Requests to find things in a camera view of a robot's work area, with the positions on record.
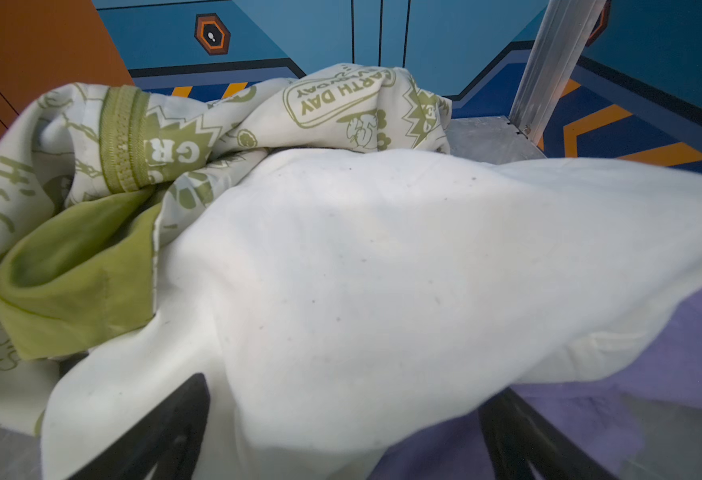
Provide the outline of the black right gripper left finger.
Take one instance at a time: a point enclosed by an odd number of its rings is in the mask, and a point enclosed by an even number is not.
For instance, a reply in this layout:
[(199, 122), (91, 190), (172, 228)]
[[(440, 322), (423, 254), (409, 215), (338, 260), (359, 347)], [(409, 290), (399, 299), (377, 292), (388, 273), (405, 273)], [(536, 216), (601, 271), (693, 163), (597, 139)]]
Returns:
[(202, 373), (191, 375), (74, 480), (189, 480), (201, 453), (211, 395)]

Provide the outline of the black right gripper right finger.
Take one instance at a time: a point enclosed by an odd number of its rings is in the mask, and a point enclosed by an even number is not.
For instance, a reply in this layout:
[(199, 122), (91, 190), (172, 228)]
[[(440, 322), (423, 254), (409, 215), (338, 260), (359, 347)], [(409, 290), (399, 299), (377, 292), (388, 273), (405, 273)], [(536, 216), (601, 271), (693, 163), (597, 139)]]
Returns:
[(615, 480), (515, 391), (478, 408), (494, 477), (499, 480)]

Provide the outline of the purple cloth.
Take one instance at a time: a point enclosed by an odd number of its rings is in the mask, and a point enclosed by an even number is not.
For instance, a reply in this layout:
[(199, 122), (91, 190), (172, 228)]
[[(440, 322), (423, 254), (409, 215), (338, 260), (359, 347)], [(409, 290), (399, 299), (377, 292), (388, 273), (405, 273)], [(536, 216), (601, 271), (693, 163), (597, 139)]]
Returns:
[(702, 479), (702, 289), (624, 370), (513, 389), (621, 479)]

